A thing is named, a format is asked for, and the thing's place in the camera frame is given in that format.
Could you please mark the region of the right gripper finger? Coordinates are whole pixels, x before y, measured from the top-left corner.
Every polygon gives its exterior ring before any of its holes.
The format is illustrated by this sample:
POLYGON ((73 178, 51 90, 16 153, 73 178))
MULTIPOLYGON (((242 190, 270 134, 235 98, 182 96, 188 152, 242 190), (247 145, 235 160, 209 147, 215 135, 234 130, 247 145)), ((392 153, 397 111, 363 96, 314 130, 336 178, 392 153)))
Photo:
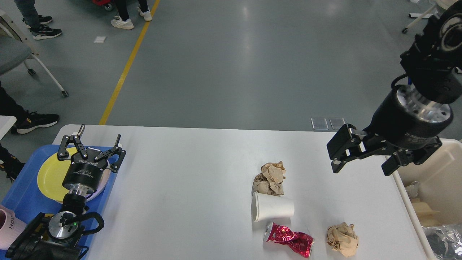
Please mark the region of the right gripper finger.
POLYGON ((346 163, 379 155, 387 150, 386 140, 377 134, 368 133, 349 123, 344 124, 327 143, 331 167, 339 173, 346 163))
POLYGON ((404 149, 394 147, 388 159, 382 164, 382 170, 385 176, 390 176, 399 167, 407 166, 411 163, 415 165, 423 164, 432 156, 440 147, 442 142, 438 136, 431 138, 429 143, 419 149, 404 149))

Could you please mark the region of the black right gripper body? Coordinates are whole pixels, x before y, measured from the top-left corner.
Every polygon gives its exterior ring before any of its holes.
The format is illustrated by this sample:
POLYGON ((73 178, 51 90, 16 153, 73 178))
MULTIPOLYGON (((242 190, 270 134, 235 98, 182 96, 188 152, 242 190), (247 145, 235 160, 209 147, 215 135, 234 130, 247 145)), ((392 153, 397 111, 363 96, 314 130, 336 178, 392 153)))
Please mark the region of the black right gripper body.
POLYGON ((363 130, 381 135, 394 146, 417 150, 452 123, 449 105, 421 95, 414 86, 400 84, 391 90, 363 130))

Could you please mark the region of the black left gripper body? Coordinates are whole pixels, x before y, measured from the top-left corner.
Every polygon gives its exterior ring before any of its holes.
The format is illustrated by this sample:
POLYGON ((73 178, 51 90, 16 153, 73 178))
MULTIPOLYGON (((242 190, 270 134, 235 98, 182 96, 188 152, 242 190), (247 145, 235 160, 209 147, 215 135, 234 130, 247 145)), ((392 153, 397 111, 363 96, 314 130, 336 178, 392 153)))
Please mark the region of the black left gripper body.
POLYGON ((101 182, 103 171, 107 168, 108 161, 85 163, 79 159, 72 161, 62 182, 62 186, 67 190, 76 190, 77 186, 84 186, 88 189, 88 194, 97 191, 101 182))

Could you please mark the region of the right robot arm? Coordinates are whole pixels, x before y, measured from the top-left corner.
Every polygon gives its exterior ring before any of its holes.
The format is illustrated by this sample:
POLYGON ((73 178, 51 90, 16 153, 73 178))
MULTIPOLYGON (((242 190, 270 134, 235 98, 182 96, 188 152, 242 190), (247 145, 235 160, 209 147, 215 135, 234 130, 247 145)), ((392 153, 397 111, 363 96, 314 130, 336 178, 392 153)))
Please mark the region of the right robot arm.
POLYGON ((401 54, 405 73, 362 131, 344 124, 327 143, 334 173, 350 161, 387 155, 385 176, 401 166, 424 163, 441 146, 438 135, 452 123, 450 104, 461 96, 461 1, 431 16, 422 34, 401 54))

